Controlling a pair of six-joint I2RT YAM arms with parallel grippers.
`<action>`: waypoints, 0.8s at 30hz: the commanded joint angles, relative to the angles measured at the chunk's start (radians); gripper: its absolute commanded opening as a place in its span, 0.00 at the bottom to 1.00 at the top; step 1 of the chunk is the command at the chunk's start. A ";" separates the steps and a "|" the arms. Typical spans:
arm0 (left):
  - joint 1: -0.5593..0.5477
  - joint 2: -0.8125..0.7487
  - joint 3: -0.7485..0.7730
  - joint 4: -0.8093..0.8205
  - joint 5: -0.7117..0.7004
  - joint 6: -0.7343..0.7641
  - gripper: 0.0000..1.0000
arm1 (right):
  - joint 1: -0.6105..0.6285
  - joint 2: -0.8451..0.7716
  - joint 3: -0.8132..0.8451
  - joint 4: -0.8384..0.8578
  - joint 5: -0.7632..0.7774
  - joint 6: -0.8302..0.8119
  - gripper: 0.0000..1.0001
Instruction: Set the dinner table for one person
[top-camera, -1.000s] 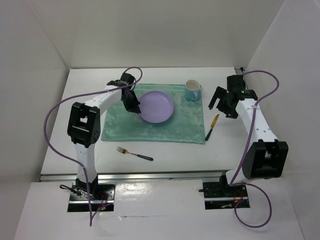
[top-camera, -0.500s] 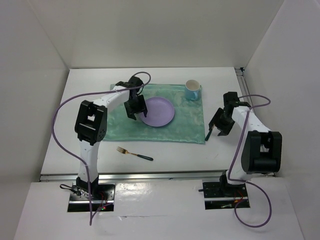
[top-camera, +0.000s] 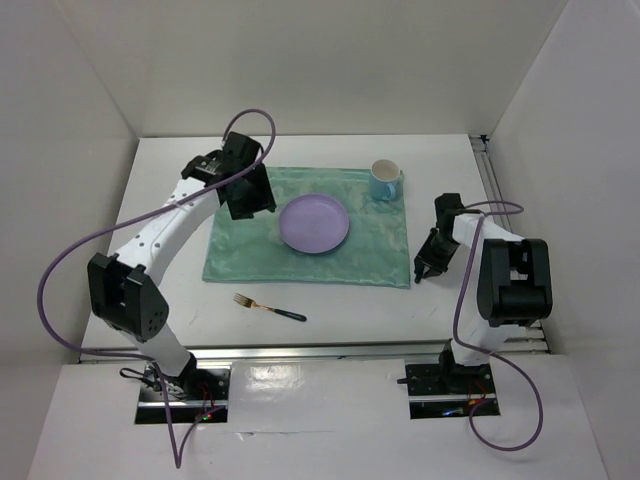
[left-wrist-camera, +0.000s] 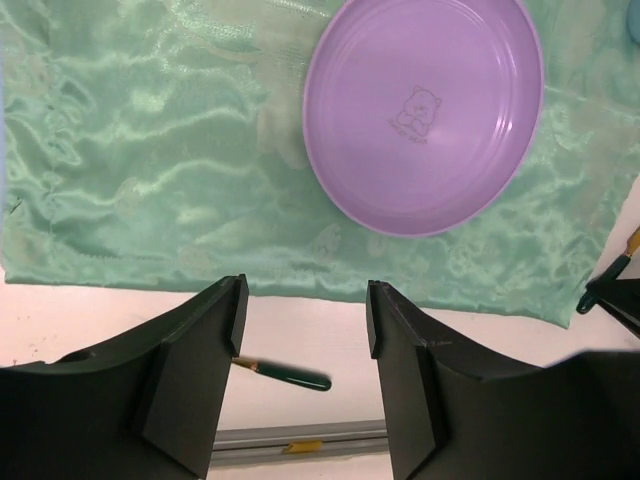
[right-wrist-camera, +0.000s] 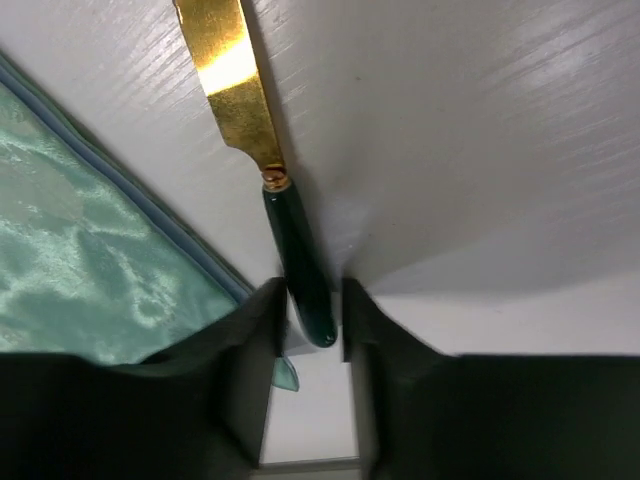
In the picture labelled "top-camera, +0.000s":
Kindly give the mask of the green satin placemat cloth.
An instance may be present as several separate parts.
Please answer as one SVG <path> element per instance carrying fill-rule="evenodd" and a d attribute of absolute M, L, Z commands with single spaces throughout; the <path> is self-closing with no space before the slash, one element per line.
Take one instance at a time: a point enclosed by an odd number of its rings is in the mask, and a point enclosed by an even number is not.
<path fill-rule="evenodd" d="M 209 283 L 328 283 L 407 289 L 404 201 L 377 200 L 365 169 L 270 167 L 277 209 L 250 220 L 218 210 L 202 279 Z"/>

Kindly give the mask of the purple plate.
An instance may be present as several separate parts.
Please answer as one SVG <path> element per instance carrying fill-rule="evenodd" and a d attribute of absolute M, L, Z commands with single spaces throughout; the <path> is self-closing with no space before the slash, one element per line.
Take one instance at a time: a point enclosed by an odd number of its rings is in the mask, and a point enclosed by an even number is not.
<path fill-rule="evenodd" d="M 323 254 L 335 249 L 346 239 L 349 229 L 345 207 L 325 194 L 301 195 L 288 202 L 279 215 L 281 239 L 305 254 Z"/>

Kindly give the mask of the light blue mug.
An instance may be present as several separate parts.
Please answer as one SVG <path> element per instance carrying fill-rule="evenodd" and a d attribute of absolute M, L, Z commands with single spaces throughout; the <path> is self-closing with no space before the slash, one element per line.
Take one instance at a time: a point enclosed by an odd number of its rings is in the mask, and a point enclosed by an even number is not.
<path fill-rule="evenodd" d="M 401 170 L 391 160 L 375 161 L 370 169 L 369 193 L 374 200 L 394 201 L 399 196 Z"/>

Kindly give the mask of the gold fork green handle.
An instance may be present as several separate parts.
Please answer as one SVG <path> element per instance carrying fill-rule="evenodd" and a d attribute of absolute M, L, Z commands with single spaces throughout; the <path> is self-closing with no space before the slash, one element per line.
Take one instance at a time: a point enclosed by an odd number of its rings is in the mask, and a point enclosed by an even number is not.
<path fill-rule="evenodd" d="M 275 308 L 275 307 L 271 307 L 271 306 L 267 306 L 267 305 L 263 305 L 263 304 L 259 304 L 257 303 L 255 300 L 246 297 L 242 294 L 236 293 L 233 296 L 233 300 L 240 306 L 248 308 L 248 309 L 261 309 L 261 310 L 265 310 L 271 313 L 274 313 L 276 315 L 280 315 L 282 317 L 286 317 L 301 323 L 304 323 L 307 321 L 307 317 L 299 314 L 299 313 L 294 313 L 291 311 L 287 311 L 287 310 L 283 310 L 283 309 L 279 309 L 279 308 Z"/>

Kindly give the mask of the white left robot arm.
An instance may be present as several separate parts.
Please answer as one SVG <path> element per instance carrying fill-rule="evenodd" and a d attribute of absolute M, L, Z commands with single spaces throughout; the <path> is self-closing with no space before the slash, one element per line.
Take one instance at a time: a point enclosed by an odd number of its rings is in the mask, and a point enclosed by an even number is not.
<path fill-rule="evenodd" d="M 262 151 L 246 135 L 226 134 L 220 149 L 187 163 L 165 212 L 112 255 L 96 254 L 88 263 L 93 314 L 156 361 L 163 389 L 176 399 L 214 389 L 216 380 L 198 368 L 170 329 L 169 305 L 159 286 L 177 253 L 222 206 L 233 219 L 275 210 L 266 168 L 255 162 Z"/>

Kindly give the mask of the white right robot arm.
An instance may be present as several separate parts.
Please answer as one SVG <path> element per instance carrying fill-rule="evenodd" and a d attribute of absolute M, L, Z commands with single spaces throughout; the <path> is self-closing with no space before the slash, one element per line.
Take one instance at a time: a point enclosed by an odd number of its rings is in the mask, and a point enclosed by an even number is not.
<path fill-rule="evenodd" d="M 553 306 L 547 243 L 503 229 L 481 205 L 465 206 L 458 193 L 437 197 L 436 225 L 414 258 L 416 283 L 447 272 L 461 246 L 469 249 L 465 285 L 473 267 L 479 267 L 477 313 L 463 321 L 462 306 L 454 308 L 453 339 L 438 359 L 437 385 L 449 394 L 480 392 L 490 355 L 520 330 L 547 318 Z"/>

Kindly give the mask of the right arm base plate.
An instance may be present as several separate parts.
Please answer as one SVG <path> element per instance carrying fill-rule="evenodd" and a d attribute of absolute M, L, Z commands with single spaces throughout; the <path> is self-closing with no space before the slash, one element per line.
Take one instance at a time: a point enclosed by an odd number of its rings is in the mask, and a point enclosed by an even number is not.
<path fill-rule="evenodd" d="M 448 375 L 437 364 L 406 364 L 403 378 L 396 381 L 406 388 L 412 420 L 499 416 L 496 387 L 490 367 L 471 375 Z"/>

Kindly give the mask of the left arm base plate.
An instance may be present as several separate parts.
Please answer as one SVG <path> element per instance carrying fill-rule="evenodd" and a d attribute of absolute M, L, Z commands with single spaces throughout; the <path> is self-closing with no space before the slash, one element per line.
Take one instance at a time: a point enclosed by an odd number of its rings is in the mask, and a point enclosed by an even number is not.
<path fill-rule="evenodd" d="M 169 407 L 175 424 L 189 424 L 201 417 L 202 423 L 216 424 L 228 421 L 228 395 L 231 369 L 228 366 L 209 369 L 213 381 L 199 386 L 195 393 L 167 382 Z M 143 371 L 123 368 L 120 376 L 140 382 L 134 423 L 137 425 L 165 425 L 164 396 L 157 374 L 151 366 Z"/>

